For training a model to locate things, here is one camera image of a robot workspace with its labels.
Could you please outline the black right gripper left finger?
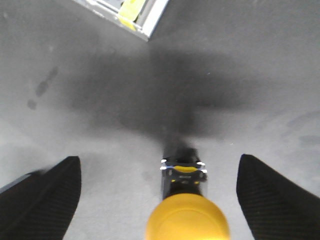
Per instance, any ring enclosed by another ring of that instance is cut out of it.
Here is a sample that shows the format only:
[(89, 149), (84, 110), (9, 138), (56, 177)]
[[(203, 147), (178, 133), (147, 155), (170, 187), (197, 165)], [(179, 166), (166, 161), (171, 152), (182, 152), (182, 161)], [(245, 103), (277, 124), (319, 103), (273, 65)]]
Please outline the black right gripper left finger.
[(0, 189), (2, 240), (62, 240), (82, 189), (81, 161), (68, 156), (49, 169), (26, 173)]

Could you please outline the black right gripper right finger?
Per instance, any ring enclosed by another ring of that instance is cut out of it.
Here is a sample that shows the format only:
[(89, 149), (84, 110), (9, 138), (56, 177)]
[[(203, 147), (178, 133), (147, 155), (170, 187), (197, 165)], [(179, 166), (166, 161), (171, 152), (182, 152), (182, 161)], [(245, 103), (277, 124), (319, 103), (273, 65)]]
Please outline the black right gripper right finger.
[(257, 157), (240, 157), (239, 205), (255, 240), (318, 240), (320, 198)]

